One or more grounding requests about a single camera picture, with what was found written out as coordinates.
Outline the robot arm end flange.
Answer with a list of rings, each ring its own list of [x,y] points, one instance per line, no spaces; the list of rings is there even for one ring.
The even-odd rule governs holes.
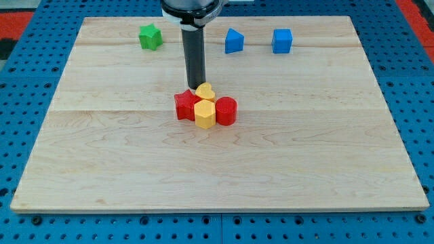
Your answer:
[[[185,31],[196,31],[214,20],[227,0],[160,0],[163,17]]]

